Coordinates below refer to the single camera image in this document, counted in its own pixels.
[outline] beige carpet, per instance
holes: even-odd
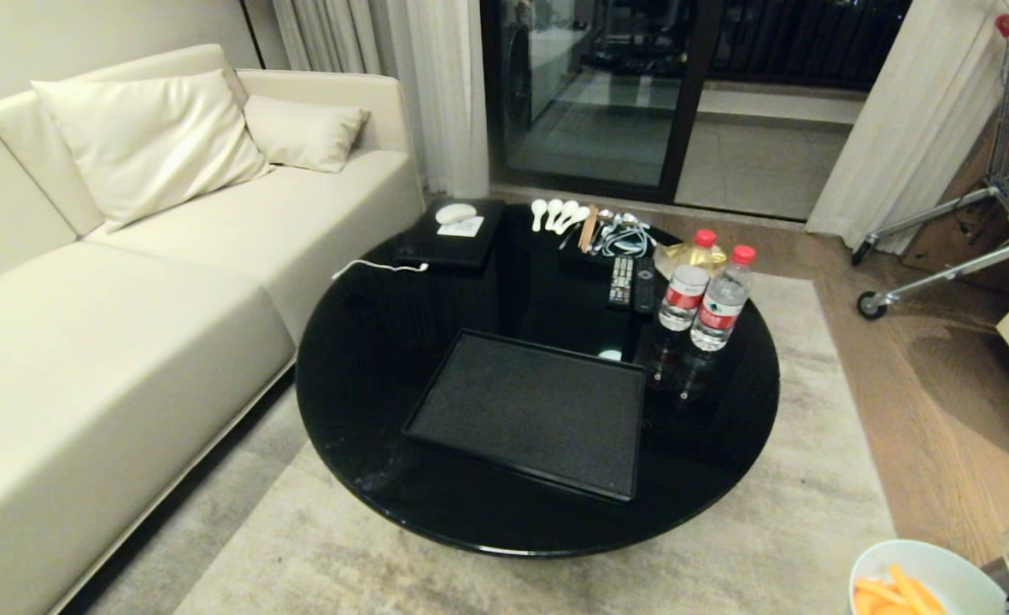
[[[291,463],[253,499],[255,506],[237,517],[214,513],[237,495],[201,488],[198,501],[176,512],[92,600],[91,610],[844,612],[853,561],[874,542],[894,537],[894,526],[815,288],[809,281],[758,276],[753,295],[781,360],[778,419],[743,482],[680,528],[576,560],[477,556],[384,521],[345,491],[307,444],[289,456]],[[286,449],[302,438],[294,433],[294,404],[289,390],[270,410],[285,416],[270,422],[282,425]],[[228,456],[214,474],[248,474],[242,467],[228,470],[232,462]],[[227,479],[222,488],[247,482]],[[181,562],[165,561],[173,557]]]

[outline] white bowl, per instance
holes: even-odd
[[[888,566],[921,581],[948,615],[1000,615],[1005,592],[994,581],[957,554],[918,540],[887,540],[857,558],[850,573],[850,612],[855,581],[861,578],[891,583]]]

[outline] cart wheel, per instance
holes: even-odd
[[[855,267],[860,265],[861,261],[864,260],[865,255],[868,254],[868,250],[871,249],[873,249],[873,245],[871,243],[861,242],[861,245],[857,246],[857,252],[853,253],[853,256],[850,257],[850,264]]]
[[[861,296],[857,297],[857,312],[859,312],[861,316],[864,316],[865,319],[870,321],[875,321],[879,318],[882,318],[882,316],[887,315],[888,313],[888,306],[883,303],[877,304],[877,306],[872,307],[871,311],[870,309],[868,309],[867,304],[865,304],[865,300],[871,299],[874,296],[876,296],[875,292],[868,291],[862,293]]]

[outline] round coffee table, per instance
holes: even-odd
[[[675,238],[654,232],[658,240]],[[707,386],[685,407],[646,392],[637,494],[571,493],[416,443],[402,427],[461,328],[644,365],[651,316],[605,304],[610,262],[559,252],[509,207],[481,270],[357,265],[333,283],[302,340],[303,421],[333,475],[372,510],[447,545],[506,557],[575,557],[667,532],[722,498],[755,463],[778,411],[778,358],[748,303]],[[393,262],[398,238],[364,258]]]

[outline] balcony railing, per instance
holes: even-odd
[[[710,79],[871,90],[910,4],[727,0]]]

